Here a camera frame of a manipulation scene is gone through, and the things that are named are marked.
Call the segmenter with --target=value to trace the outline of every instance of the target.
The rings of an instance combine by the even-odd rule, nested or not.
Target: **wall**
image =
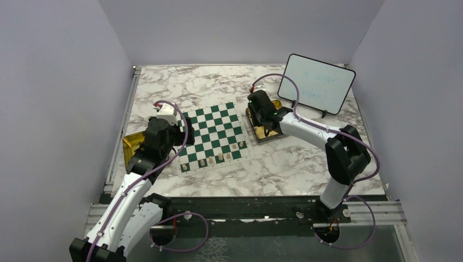
[[[70,261],[132,65],[96,0],[3,1],[0,28],[0,256]]]
[[[349,63],[384,0],[100,0],[130,61]]]
[[[462,261],[463,2],[386,0],[357,49],[354,94],[420,261]]]

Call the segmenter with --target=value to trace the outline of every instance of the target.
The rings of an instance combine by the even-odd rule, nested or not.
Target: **table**
[[[168,65],[143,67],[135,93],[126,134],[146,129],[147,120],[153,116],[153,102],[159,99],[178,104],[186,112],[194,106],[209,106],[211,101],[234,97],[237,108],[244,112],[250,84],[268,73],[283,73],[284,65]],[[271,99],[279,99],[276,92],[279,77],[259,82]],[[290,107],[290,102],[282,100]],[[306,106],[299,106],[298,113],[331,126],[353,125],[362,139],[367,141],[352,90],[348,93],[338,115],[327,115]],[[286,137],[267,144],[257,145],[246,124],[254,151],[254,159],[200,174],[181,176],[173,166],[161,173],[147,193],[167,197],[234,197],[320,195],[330,178],[325,153],[315,146],[294,137]],[[371,174],[375,164],[370,163],[358,177]],[[123,154],[120,154],[113,193],[125,174]],[[379,176],[356,184],[351,194],[384,194]]]

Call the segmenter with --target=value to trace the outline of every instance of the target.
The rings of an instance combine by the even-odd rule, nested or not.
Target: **marble tabletop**
[[[234,97],[237,109],[244,116],[250,84],[261,75],[283,71],[284,65],[143,67],[126,134],[146,129],[148,118],[155,114],[152,104],[160,99],[172,101],[183,112],[187,112],[194,106],[209,106],[211,101],[220,102]],[[266,89],[271,99],[279,99],[276,94],[279,83],[280,78],[270,77],[262,80],[259,85]],[[290,102],[282,100],[282,103],[290,107]],[[298,113],[331,126],[353,125],[362,139],[367,141],[352,91],[338,115],[321,118],[319,111],[306,106],[299,106]],[[245,126],[253,147],[253,160],[189,176],[178,175],[175,166],[168,166],[148,194],[158,193],[168,197],[234,197],[320,195],[323,192],[330,175],[326,155],[322,150],[294,137],[257,145],[250,127],[248,124]],[[369,175],[374,169],[372,161],[358,177]],[[119,187],[124,174],[123,155],[120,154],[113,190]],[[356,184],[351,194],[384,194],[379,176]]]

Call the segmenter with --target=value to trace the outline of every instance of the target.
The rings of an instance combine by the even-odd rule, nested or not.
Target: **white cylinder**
[[[349,186],[338,183],[334,178],[330,178],[325,191],[320,196],[320,201],[330,209],[334,209],[341,202]]]

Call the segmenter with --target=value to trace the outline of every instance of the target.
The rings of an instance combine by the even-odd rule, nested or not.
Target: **cable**
[[[271,73],[271,74],[266,74],[266,75],[263,75],[261,77],[259,77],[256,81],[254,81],[254,83],[252,83],[252,87],[250,89],[250,91],[254,91],[254,88],[255,88],[255,85],[258,81],[260,81],[261,79],[263,78],[266,78],[268,76],[273,76],[273,75],[276,75],[276,76],[281,76],[283,78],[286,78],[289,80],[289,82],[291,82],[291,84],[293,84],[294,88],[296,89],[296,101],[294,102],[294,106],[293,106],[293,115],[301,122],[303,123],[306,123],[308,124],[309,126],[313,126],[315,128],[318,128],[320,130],[323,130],[323,131],[326,131],[327,133],[331,132],[331,133],[335,133],[335,134],[338,134],[338,135],[343,135],[347,138],[350,138],[352,139],[353,141],[361,144],[362,146],[366,147],[370,152],[371,154],[373,155],[374,159],[375,159],[375,163],[376,163],[376,170],[375,172],[373,172],[373,174],[369,175],[369,176],[365,176],[365,177],[362,177],[362,178],[359,178],[357,180],[354,180],[352,181],[351,185],[349,186],[349,188],[347,189],[344,197],[346,197],[349,192],[351,191],[352,187],[354,184],[360,182],[360,181],[363,181],[363,180],[367,180],[367,179],[370,179],[374,176],[376,176],[376,174],[378,174],[379,172],[379,167],[380,167],[380,162],[379,162],[379,158],[378,158],[378,155],[376,154],[376,152],[373,150],[373,148],[371,148],[369,145],[367,145],[366,143],[364,143],[363,141],[361,141],[360,139],[354,137],[354,136],[351,136],[349,134],[346,134],[344,132],[341,132],[339,130],[334,130],[334,129],[330,129],[330,128],[327,128],[327,127],[324,127],[324,126],[321,126],[319,124],[315,124],[315,123],[312,123],[310,121],[307,121],[306,119],[304,119],[303,117],[299,116],[298,113],[296,112],[296,108],[298,107],[299,105],[299,88],[298,86],[296,85],[296,83],[291,79],[289,78],[288,76],[286,75],[283,75],[283,74],[279,74],[279,73]]]
[[[363,200],[361,197],[359,197],[358,195],[350,195],[348,197],[346,197],[345,201],[351,199],[351,198],[357,198],[359,199],[360,201],[363,202],[363,204],[366,205],[366,207],[368,207],[368,209],[370,210],[370,213],[371,213],[371,218],[373,219],[373,230],[370,234],[370,236],[368,237],[368,239],[365,240],[365,242],[363,242],[362,244],[359,244],[359,245],[356,245],[356,246],[352,246],[352,247],[345,247],[345,246],[338,246],[338,245],[333,245],[332,243],[327,243],[325,241],[323,241],[316,233],[315,233],[315,237],[320,241],[320,243],[322,244],[325,244],[327,246],[330,246],[330,247],[334,247],[334,248],[338,248],[338,249],[357,249],[357,248],[361,248],[363,247],[364,245],[368,244],[371,242],[371,240],[373,239],[373,236],[375,235],[375,232],[376,232],[376,219],[375,219],[375,214],[373,213],[373,210],[371,209],[371,206],[365,201]]]
[[[198,216],[199,218],[201,218],[203,221],[204,221],[204,224],[206,225],[206,236],[204,236],[204,239],[201,241],[201,243],[193,248],[189,248],[189,249],[174,249],[174,248],[169,248],[169,247],[164,247],[164,246],[158,246],[157,244],[155,244],[151,234],[150,234],[150,240],[151,240],[151,247],[157,247],[159,248],[160,250],[168,250],[168,251],[173,251],[173,252],[191,252],[191,251],[195,251],[196,249],[202,247],[204,245],[204,243],[206,242],[207,240],[207,237],[209,236],[209,225],[207,224],[207,220],[206,218],[204,218],[203,216],[201,216],[200,214],[198,213],[191,213],[191,212],[186,212],[186,213],[181,213],[181,214],[178,214],[178,215],[174,215],[172,217],[169,217],[169,218],[166,218],[162,221],[159,221],[158,223],[156,223],[156,225],[160,225],[164,222],[167,222],[169,220],[172,220],[174,218],[177,218],[177,217],[181,217],[181,216],[184,216],[184,215],[194,215],[194,216]]]
[[[165,100],[159,100],[157,102],[155,102],[155,105],[156,104],[159,104],[159,103],[166,103],[170,106],[172,106],[179,114],[180,114],[180,117],[182,118],[182,121],[183,121],[183,124],[185,125],[185,127],[187,126],[187,120],[185,118],[185,116],[183,115],[182,111],[180,111],[180,109],[174,105],[173,103],[169,102],[169,101],[165,101]],[[95,240],[93,240],[93,243],[92,245],[90,246],[90,250],[88,251],[88,254],[87,254],[87,259],[85,260],[86,262],[90,262],[90,258],[92,256],[92,253],[93,253],[93,250],[95,249],[95,246],[97,245],[98,243],[98,240],[101,238],[101,236],[103,236],[103,232],[104,230],[106,229],[106,227],[108,226],[109,222],[111,221],[111,218],[112,216],[114,215],[114,213],[116,212],[117,208],[119,207],[119,205],[121,204],[122,202],[122,199],[124,199],[125,196],[127,196],[127,194],[130,192],[130,190],[137,184],[139,183],[141,180],[144,180],[146,179],[147,177],[149,177],[151,174],[154,174],[155,172],[157,172],[159,169],[162,169],[164,167],[166,167],[168,164],[172,163],[172,161],[179,156],[180,152],[182,152],[182,150],[185,148],[185,145],[187,144],[187,140],[188,140],[188,128],[185,128],[185,138],[183,139],[183,143],[182,143],[182,146],[180,147],[179,151],[169,160],[167,160],[164,164],[158,166],[157,168],[145,173],[144,175],[142,175],[141,177],[139,177],[137,180],[135,180],[132,184],[130,184],[130,186],[127,187],[126,190],[124,190],[124,192],[119,196],[119,198],[117,199],[117,201],[115,202],[114,206],[112,207],[111,211],[109,212],[108,216],[106,217],[106,220],[104,221],[102,227],[100,228],[100,230],[98,231],[97,233],[97,236],[95,237]]]

